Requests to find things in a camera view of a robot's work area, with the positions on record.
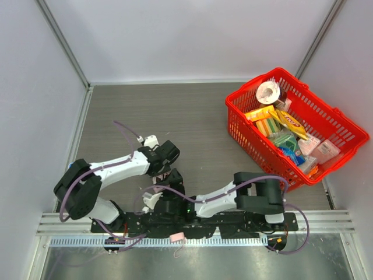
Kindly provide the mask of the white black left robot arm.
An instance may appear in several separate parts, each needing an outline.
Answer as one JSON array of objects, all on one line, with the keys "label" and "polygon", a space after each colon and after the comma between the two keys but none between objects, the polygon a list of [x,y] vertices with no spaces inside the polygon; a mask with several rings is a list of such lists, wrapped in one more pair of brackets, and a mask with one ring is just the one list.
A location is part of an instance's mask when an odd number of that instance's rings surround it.
[{"label": "white black left robot arm", "polygon": [[159,145],[144,142],[131,154],[101,163],[78,159],[54,187],[54,194],[73,220],[88,217],[115,231],[125,223],[125,214],[112,200],[99,197],[102,189],[130,177],[155,177],[170,171],[180,150],[169,140]]}]

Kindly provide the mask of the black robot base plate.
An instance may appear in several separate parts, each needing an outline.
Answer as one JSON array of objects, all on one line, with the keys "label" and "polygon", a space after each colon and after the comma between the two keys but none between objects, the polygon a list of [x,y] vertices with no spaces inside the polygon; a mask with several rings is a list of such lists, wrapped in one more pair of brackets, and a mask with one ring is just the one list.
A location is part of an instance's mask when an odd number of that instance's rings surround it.
[{"label": "black robot base plate", "polygon": [[265,216],[258,213],[228,211],[211,218],[170,217],[160,213],[146,213],[137,216],[127,212],[120,216],[119,222],[105,225],[112,233],[127,233],[130,237],[145,235],[151,239],[165,239],[182,232],[187,239],[211,238],[216,230],[224,239],[258,237],[260,233],[296,232],[299,227],[294,213],[284,214],[284,222],[271,225]]}]

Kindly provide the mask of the pink and black umbrella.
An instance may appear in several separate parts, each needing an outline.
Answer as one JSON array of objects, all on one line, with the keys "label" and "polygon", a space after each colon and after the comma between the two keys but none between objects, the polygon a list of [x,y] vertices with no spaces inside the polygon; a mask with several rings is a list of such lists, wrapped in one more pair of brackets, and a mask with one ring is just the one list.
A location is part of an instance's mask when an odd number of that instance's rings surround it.
[{"label": "pink and black umbrella", "polygon": [[162,178],[156,178],[156,194],[160,195],[154,207],[155,225],[163,235],[168,234],[171,243],[178,244],[173,256],[179,258],[187,238],[182,231],[187,216],[187,202],[182,196],[185,188],[181,174],[172,169]]}]

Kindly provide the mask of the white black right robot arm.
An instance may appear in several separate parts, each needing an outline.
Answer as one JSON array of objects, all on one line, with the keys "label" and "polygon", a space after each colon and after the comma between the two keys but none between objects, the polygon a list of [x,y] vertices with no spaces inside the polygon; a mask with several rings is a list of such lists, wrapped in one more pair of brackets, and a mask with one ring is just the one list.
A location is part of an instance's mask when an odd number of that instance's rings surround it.
[{"label": "white black right robot arm", "polygon": [[266,223],[279,225],[285,220],[281,182],[288,187],[286,179],[275,174],[238,172],[228,185],[195,197],[187,197],[178,189],[164,187],[155,203],[154,212],[166,218],[178,217],[191,221],[237,209],[263,215]]}]

